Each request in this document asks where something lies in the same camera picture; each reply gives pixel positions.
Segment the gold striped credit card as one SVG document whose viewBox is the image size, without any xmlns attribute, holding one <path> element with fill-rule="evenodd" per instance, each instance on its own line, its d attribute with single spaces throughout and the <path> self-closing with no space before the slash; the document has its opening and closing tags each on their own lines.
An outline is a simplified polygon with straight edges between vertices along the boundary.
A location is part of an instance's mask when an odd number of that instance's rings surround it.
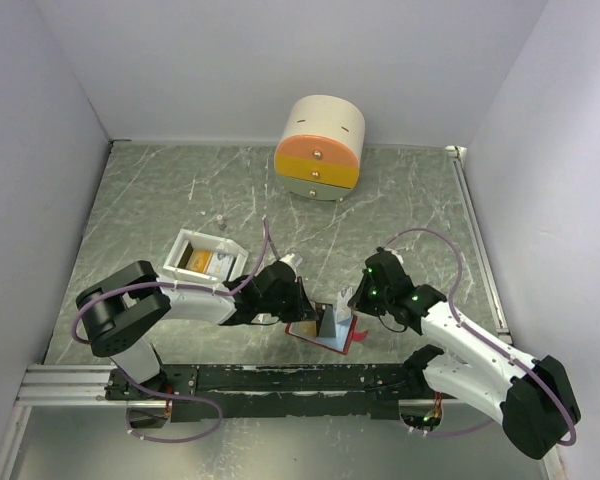
<svg viewBox="0 0 600 480">
<path fill-rule="evenodd" d="M 316 337 L 318 334 L 318 327 L 313 321 L 304 321 L 295 324 L 293 331 L 301 336 Z"/>
</svg>

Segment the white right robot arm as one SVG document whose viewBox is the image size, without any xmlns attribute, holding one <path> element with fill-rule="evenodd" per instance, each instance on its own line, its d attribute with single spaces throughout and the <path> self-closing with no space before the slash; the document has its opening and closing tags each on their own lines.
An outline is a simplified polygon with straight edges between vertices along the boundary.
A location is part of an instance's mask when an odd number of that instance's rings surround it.
<svg viewBox="0 0 600 480">
<path fill-rule="evenodd" d="M 429 339 L 405 365 L 406 390 L 450 395 L 497 422 L 524 455 L 540 460 L 581 419 L 563 364 L 537 359 L 499 340 L 428 284 L 416 286 L 397 255 L 378 249 L 364 264 L 349 302 L 357 313 L 392 317 Z"/>
</svg>

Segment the white card tray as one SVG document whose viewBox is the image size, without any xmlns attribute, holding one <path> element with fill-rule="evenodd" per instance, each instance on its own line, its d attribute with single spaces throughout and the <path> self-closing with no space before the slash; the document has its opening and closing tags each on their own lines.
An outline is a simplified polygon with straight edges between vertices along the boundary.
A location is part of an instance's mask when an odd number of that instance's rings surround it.
<svg viewBox="0 0 600 480">
<path fill-rule="evenodd" d="M 240 277 L 248 257 L 233 240 L 181 229 L 162 270 L 179 281 L 212 285 Z"/>
</svg>

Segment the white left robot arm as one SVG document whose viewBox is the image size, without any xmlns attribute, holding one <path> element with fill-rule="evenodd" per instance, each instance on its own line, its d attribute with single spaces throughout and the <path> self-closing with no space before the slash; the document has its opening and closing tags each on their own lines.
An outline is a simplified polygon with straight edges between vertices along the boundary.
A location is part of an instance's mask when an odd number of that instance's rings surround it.
<svg viewBox="0 0 600 480">
<path fill-rule="evenodd" d="M 76 307 L 86 336 L 74 339 L 121 367 L 145 399 L 158 397 L 167 385 L 159 356 L 145 339 L 161 320 L 241 326 L 260 315 L 286 324 L 319 319 L 286 257 L 214 286 L 178 282 L 157 274 L 150 262 L 136 261 L 81 292 Z"/>
</svg>

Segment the black gold VIP card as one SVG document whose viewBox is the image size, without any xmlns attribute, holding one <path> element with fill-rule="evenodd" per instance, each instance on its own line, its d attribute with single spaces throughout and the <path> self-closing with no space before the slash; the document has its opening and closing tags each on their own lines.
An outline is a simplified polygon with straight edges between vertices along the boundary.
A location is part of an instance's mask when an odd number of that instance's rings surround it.
<svg viewBox="0 0 600 480">
<path fill-rule="evenodd" d="M 317 304 L 316 311 L 320 320 L 316 322 L 319 338 L 335 338 L 337 336 L 334 318 L 334 307 L 331 304 Z"/>
</svg>

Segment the silver VIP diamond card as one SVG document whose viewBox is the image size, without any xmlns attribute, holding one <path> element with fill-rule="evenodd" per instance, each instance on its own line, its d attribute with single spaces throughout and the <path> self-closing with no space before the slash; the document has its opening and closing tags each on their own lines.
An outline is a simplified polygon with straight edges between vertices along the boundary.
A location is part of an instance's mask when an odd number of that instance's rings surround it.
<svg viewBox="0 0 600 480">
<path fill-rule="evenodd" d="M 349 286 L 340 290 L 334 306 L 334 318 L 337 324 L 349 322 L 353 316 L 349 302 L 354 295 L 354 288 Z"/>
</svg>

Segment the red card holder wallet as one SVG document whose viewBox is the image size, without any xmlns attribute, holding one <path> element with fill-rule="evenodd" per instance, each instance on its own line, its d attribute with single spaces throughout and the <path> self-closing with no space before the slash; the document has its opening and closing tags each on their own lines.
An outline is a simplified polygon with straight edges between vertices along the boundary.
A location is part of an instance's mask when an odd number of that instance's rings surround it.
<svg viewBox="0 0 600 480">
<path fill-rule="evenodd" d="M 303 321 L 286 326 L 285 333 L 297 339 L 346 355 L 350 345 L 366 339 L 368 331 L 357 331 L 358 317 L 350 308 L 315 302 L 318 321 Z"/>
</svg>

